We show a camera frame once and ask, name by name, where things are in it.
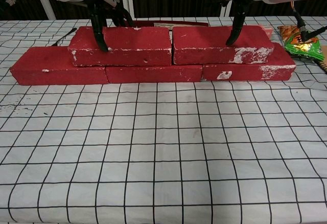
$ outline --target table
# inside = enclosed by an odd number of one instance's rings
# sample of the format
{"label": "table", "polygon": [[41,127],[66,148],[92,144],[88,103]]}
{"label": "table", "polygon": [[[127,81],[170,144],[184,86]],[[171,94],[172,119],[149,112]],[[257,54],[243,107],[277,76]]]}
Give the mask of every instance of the table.
{"label": "table", "polygon": [[[295,22],[246,19],[272,25],[275,42]],[[0,221],[327,221],[327,75],[315,63],[296,59],[287,82],[16,83],[9,67],[29,47],[85,25],[0,21]]]}

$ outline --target snack bag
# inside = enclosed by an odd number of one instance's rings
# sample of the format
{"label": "snack bag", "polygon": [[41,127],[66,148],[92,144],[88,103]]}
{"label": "snack bag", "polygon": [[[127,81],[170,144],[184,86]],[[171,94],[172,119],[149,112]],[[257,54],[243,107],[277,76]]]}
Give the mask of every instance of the snack bag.
{"label": "snack bag", "polygon": [[287,52],[306,58],[324,60],[318,37],[302,42],[300,30],[297,26],[279,26],[278,28]]}

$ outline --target stacked bricks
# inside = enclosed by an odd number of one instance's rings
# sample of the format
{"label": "stacked bricks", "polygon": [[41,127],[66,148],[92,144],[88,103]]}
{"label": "stacked bricks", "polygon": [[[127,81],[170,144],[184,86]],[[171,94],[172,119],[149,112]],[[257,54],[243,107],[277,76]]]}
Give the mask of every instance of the stacked bricks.
{"label": "stacked bricks", "polygon": [[232,47],[231,27],[104,28],[102,52],[91,27],[67,47],[29,49],[11,68],[21,85],[143,82],[284,81],[294,61],[261,27],[245,26]]}

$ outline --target green snack bag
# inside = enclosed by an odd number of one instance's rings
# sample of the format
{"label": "green snack bag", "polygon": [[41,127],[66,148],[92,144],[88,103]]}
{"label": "green snack bag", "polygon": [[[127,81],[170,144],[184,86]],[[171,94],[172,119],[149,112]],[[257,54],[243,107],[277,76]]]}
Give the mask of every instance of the green snack bag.
{"label": "green snack bag", "polygon": [[279,26],[287,52],[293,55],[324,60],[318,37],[302,42],[300,30],[297,26]]}

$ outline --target chip bag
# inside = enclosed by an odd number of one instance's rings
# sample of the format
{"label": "chip bag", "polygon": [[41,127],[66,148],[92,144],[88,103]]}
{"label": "chip bag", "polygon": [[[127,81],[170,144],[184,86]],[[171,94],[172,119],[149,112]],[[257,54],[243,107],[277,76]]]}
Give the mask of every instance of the chip bag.
{"label": "chip bag", "polygon": [[302,42],[301,33],[297,26],[279,26],[278,28],[287,52],[301,57],[324,60],[318,37]]}

